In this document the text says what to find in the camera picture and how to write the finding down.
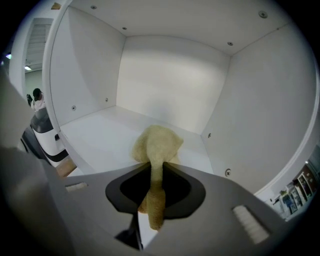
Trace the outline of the white cabinet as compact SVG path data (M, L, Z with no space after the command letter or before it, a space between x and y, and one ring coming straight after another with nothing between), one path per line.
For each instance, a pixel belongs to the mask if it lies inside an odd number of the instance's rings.
M53 125L84 174L135 164L150 125L176 164L265 200L320 138L320 71L277 0L64 0L44 54Z

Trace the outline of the white and black robot machine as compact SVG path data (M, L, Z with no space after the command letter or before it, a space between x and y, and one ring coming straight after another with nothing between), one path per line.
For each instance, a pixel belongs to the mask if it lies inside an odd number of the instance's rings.
M21 141L28 153L47 161L55 168L69 157L46 108L34 112L30 125L22 134Z

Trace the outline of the yellow wiping cloth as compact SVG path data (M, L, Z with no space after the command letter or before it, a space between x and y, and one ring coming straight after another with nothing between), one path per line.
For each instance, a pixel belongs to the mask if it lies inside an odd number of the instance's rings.
M164 222L166 194L163 189L163 164L173 159L184 143L173 130L160 125L147 127L135 141L132 157L150 163L150 187L138 212L148 215L149 226L159 231Z

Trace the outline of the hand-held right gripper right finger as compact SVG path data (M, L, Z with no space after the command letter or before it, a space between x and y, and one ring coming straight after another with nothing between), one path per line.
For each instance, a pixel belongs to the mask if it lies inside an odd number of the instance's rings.
M268 205L237 183L214 174L170 163L199 180L206 191L202 205L189 217L165 220L143 250L153 256L266 256L285 237L286 223ZM233 208L245 206L269 232L255 244Z

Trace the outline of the brown cardboard box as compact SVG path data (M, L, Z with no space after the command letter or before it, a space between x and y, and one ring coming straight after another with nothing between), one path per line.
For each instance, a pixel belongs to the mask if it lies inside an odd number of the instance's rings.
M71 158L64 159L57 167L57 173L60 177L65 178L77 168Z

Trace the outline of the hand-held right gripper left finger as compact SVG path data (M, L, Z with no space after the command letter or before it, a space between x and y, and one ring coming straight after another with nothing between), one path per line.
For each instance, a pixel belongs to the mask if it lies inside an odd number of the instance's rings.
M121 184L150 165L140 163L118 170L68 176L63 184L80 209L112 238L142 251L138 205L124 196Z

